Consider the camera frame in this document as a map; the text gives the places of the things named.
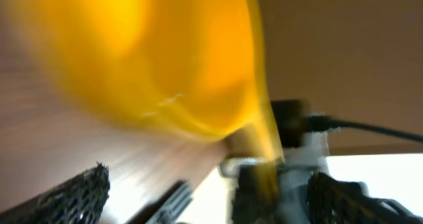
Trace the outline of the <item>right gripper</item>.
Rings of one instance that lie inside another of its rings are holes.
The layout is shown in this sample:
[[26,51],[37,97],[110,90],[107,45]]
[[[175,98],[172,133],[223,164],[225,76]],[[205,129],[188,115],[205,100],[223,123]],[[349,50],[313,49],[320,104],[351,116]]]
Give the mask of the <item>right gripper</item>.
[[[309,115],[300,100],[273,101],[271,107],[284,150],[284,158],[272,162],[281,223],[422,224],[421,216],[396,200],[368,196],[365,183],[338,181],[329,175],[327,145],[321,139],[328,129],[319,127],[320,115]],[[230,154],[219,171],[237,187],[241,167],[253,166],[257,171],[267,164],[262,158]]]

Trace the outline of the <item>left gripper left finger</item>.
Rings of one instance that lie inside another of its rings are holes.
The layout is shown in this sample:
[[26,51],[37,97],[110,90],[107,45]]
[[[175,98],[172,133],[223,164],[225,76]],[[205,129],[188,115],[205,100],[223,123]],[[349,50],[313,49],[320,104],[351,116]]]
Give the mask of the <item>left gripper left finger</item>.
[[110,190],[102,163],[1,212],[1,224],[98,223]]

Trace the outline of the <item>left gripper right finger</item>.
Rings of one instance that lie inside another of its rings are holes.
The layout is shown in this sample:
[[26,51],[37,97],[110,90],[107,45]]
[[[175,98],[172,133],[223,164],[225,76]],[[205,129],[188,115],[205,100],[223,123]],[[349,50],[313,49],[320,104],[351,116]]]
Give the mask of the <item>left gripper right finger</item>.
[[239,171],[233,199],[231,221],[233,224],[278,224],[278,202],[280,193],[266,195],[265,188],[258,183],[253,166],[243,166]]

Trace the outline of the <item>yellow plastic measuring scoop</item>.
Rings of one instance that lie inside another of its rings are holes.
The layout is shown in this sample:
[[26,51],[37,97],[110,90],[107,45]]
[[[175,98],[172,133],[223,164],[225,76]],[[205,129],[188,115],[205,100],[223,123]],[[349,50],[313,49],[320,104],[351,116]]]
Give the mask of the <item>yellow plastic measuring scoop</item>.
[[4,0],[63,94],[111,122],[218,141],[238,130],[278,191],[283,151],[266,88],[258,0]]

